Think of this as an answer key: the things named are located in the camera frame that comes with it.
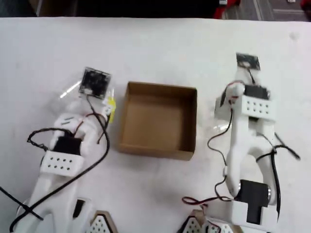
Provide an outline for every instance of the white table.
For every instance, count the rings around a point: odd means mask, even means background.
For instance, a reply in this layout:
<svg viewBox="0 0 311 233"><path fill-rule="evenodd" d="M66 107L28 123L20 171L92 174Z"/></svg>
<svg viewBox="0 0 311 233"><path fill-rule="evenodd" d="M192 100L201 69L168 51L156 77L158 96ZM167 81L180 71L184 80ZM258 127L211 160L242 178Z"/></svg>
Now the white table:
<svg viewBox="0 0 311 233"><path fill-rule="evenodd" d="M50 102L85 66L109 72L117 98L110 127L115 144L129 80L198 89L197 147L189 162L146 158L111 149L88 174L85 187L98 209L108 210L120 233L173 233L191 207L184 195L214 196L221 157L207 149L215 131L215 98L234 78L235 53L259 56L259 78L278 102L276 130L298 154L276 156L282 206L278 232L308 232L311 192L311 24L209 19L1 18L0 185L29 197L43 152L26 143L30 132L52 125ZM39 140L48 142L50 134ZM229 134L214 142L227 153ZM246 158L242 178L260 181ZM226 186L220 191L227 194ZM0 231L7 232L17 205L0 194Z"/></svg>

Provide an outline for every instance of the white plastic part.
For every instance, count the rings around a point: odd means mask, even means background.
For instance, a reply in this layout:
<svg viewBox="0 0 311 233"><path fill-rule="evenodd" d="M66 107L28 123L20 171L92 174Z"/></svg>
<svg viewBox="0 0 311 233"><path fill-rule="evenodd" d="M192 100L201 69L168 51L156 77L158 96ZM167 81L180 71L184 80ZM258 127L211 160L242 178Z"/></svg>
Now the white plastic part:
<svg viewBox="0 0 311 233"><path fill-rule="evenodd" d="M103 216L96 216L86 233L112 233L108 228L108 223Z"/></svg>
<svg viewBox="0 0 311 233"><path fill-rule="evenodd" d="M271 100L262 100L242 95L232 105L235 113L265 120L276 120L275 104Z"/></svg>
<svg viewBox="0 0 311 233"><path fill-rule="evenodd" d="M217 222L217 225L224 226L223 224L229 223L265 232L275 232L277 226L277 211L275 208L271 206L262 207L260 225L246 221L247 208L248 204L244 202L215 200L208 203L208 208L204 207L204 213L212 222Z"/></svg>
<svg viewBox="0 0 311 233"><path fill-rule="evenodd" d="M265 232L275 232L277 222L277 211L274 208L261 208L260 225L246 222L248 204L240 201L231 201L228 209L230 222L237 226L258 229Z"/></svg>
<svg viewBox="0 0 311 233"><path fill-rule="evenodd" d="M79 198L84 200L85 203L82 206L79 216L72 221L72 233L85 233L90 226L90 222L94 218L95 209L90 199Z"/></svg>
<svg viewBox="0 0 311 233"><path fill-rule="evenodd" d="M40 172L74 177L83 166L84 158L80 155L47 151Z"/></svg>
<svg viewBox="0 0 311 233"><path fill-rule="evenodd" d="M220 233L233 233L230 226L226 223L221 223L221 222L212 222L212 223L220 227L220 229L221 229ZM219 228L214 226L213 224L211 224L211 222L207 221L202 226L202 232L203 233L219 233Z"/></svg>
<svg viewBox="0 0 311 233"><path fill-rule="evenodd" d="M183 233L201 233L201 226L195 217L190 217L188 219Z"/></svg>
<svg viewBox="0 0 311 233"><path fill-rule="evenodd" d="M244 81L247 79L249 79L247 71L238 69L236 80ZM236 197L240 188L241 163L245 156L252 155L257 159L261 155L271 152L272 146L262 135L268 138L272 145L275 144L276 108L271 99L262 100L245 95L238 96L231 105L228 99L225 99L224 104L220 107L220 101L221 97L216 99L216 118L229 121L230 108L233 109L230 150L226 157L227 167L223 172L226 174L226 184L230 194ZM252 121L250 117L255 117L257 120ZM260 159L258 166L263 176L263 183L271 188L269 205L267 208L262 207L261 209L260 225L246 221L248 204L238 201L211 201L208 203L208 208L204 208L205 215L217 222L220 220L229 224L274 232L277 225L277 211L271 205L276 204L276 184L271 157L266 156Z"/></svg>
<svg viewBox="0 0 311 233"><path fill-rule="evenodd" d="M95 111L104 115L104 105L94 98L91 98L90 101ZM54 127L67 129L72 133L76 132L75 137L82 139L80 146L81 156L47 151L42 161L40 175L28 203L29 206L76 176L85 168L83 167L83 164L86 164L84 163L85 159L88 159L90 156L101 156L100 154L94 154L95 152L92 149L98 146L97 140L103 130L94 116L86 117L87 114L91 113L87 101L81 98L72 102L67 110L69 112L62 114L56 120ZM63 135L64 132L62 131L54 132L50 142L50 149L54 148L58 137ZM43 218L51 214L50 222L53 225L54 233L85 233L90 226L95 213L90 200L84 203L79 216L76 219L72 218L77 200L83 199L78 193L79 181L71 183L62 191L49 197L34 208L34 212ZM40 220L38 218L28 214L18 222L14 233L35 233L38 228L41 229L41 224L38 227L39 224Z"/></svg>

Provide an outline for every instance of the red wire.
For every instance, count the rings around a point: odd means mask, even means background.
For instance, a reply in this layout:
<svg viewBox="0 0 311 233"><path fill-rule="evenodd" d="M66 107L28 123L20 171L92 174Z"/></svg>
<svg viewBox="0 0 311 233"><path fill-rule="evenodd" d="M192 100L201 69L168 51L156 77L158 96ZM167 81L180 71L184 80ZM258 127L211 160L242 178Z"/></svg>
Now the red wire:
<svg viewBox="0 0 311 233"><path fill-rule="evenodd" d="M89 114L87 114L84 118L87 118L87 117L89 117L89 116L93 116L93 115L95 115L94 113L89 113ZM77 128L76 128L76 130L75 130L75 132L74 132L74 134L73 134L73 136L75 136L76 135L76 133L78 132L78 129L81 127L81 125L83 124L83 120L80 122L80 124L77 126Z"/></svg>

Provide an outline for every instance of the white robotic arm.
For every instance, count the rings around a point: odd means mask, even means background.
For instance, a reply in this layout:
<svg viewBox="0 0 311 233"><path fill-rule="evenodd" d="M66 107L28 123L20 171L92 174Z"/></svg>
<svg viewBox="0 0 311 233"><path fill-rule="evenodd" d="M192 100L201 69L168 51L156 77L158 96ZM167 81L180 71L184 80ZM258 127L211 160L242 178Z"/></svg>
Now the white robotic arm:
<svg viewBox="0 0 311 233"><path fill-rule="evenodd" d="M263 183L241 180L241 163L250 154L258 159L271 152L274 146L275 103L266 88L245 84L238 72L216 100L215 117L228 120L232 114L230 150L227 154L224 177L232 201L212 201L205 207L208 217L230 224L274 232L278 219L277 188L271 156L258 161Z"/></svg>
<svg viewBox="0 0 311 233"><path fill-rule="evenodd" d="M52 215L54 233L88 232L94 220L96 210L91 200L79 195L80 180L76 179L93 169L108 153L106 129L113 107L107 104L104 94L109 81L110 75L87 68L79 90L80 97L67 106L66 112L54 123L54 128L50 128L55 130L50 146L38 145L31 137L28 139L33 145L43 148L46 154L27 205L33 206L32 210L42 218ZM97 162L89 166L86 160ZM79 213L76 213L80 201L83 204ZM95 220L98 218L102 221L101 226L97 227L100 230L105 226L100 216ZM17 219L19 222L14 229L15 233L35 233L41 222L36 216L27 213L20 213Z"/></svg>

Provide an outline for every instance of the cardboard box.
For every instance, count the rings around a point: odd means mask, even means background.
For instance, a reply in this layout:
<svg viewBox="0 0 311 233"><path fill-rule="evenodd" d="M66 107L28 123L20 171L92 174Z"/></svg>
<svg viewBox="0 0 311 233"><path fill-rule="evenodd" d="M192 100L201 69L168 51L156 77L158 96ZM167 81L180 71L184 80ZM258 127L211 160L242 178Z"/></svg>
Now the cardboard box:
<svg viewBox="0 0 311 233"><path fill-rule="evenodd" d="M120 151L190 160L195 149L196 109L195 88L129 82Z"/></svg>

